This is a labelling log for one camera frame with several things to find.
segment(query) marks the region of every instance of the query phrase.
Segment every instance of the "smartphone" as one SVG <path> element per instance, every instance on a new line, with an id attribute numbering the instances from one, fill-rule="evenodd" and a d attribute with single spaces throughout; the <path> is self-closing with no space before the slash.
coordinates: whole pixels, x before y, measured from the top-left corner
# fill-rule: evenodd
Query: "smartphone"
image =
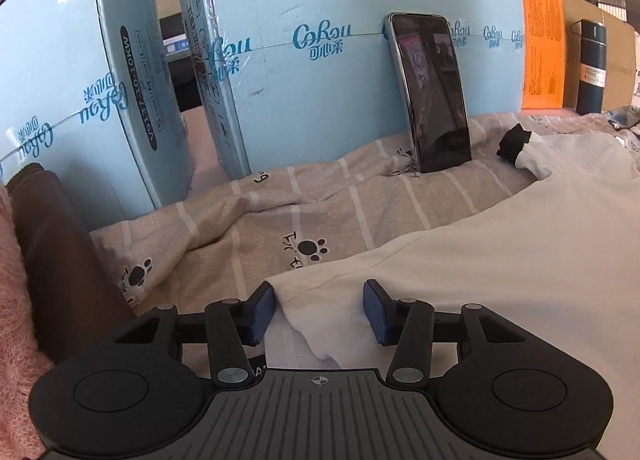
<path id="1" fill-rule="evenodd" d="M 385 24 L 404 98 L 414 166 L 429 173 L 470 161 L 465 100 L 447 19 L 391 13 Z"/>

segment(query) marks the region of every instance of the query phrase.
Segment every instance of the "black cuff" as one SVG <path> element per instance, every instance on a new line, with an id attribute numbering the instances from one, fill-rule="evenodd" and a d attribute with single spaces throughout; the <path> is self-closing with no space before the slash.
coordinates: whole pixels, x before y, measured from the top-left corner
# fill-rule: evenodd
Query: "black cuff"
<path id="1" fill-rule="evenodd" d="M 496 154 L 511 164 L 515 164 L 518 154 L 522 151 L 522 147 L 529 142 L 530 138 L 531 132 L 527 132 L 527 130 L 522 128 L 521 124 L 517 124 L 505 133 L 500 141 L 500 149 Z"/>

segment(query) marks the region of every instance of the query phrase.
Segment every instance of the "circular cover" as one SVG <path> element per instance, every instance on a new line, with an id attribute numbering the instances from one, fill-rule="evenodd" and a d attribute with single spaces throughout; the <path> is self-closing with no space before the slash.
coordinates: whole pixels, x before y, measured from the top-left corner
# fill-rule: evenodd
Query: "circular cover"
<path id="1" fill-rule="evenodd" d="M 189 426 L 204 405 L 200 379 L 149 345 L 94 348 L 41 377 L 31 419 L 47 446 L 82 456 L 132 456 Z"/>
<path id="2" fill-rule="evenodd" d="M 490 346 L 445 373 L 436 402 L 449 424 L 505 456 L 562 456 L 597 443 L 613 408 L 604 379 L 559 350 L 532 359 L 517 345 Z"/>

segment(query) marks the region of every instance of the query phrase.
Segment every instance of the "pink fleece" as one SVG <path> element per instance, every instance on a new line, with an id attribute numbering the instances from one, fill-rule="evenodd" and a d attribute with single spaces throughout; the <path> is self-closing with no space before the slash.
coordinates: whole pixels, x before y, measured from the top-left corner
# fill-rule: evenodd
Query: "pink fleece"
<path id="1" fill-rule="evenodd" d="M 0 460 L 34 459 L 43 452 L 27 401 L 50 366 L 33 336 L 27 276 L 9 196 L 0 185 Z"/>

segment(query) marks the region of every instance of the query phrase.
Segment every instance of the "orange panel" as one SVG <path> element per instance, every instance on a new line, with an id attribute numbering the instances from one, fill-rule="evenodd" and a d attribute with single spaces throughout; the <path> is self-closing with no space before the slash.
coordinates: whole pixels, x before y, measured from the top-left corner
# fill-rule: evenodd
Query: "orange panel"
<path id="1" fill-rule="evenodd" d="M 525 69 L 522 108 L 562 108 L 564 13 L 562 0 L 523 0 Z"/>

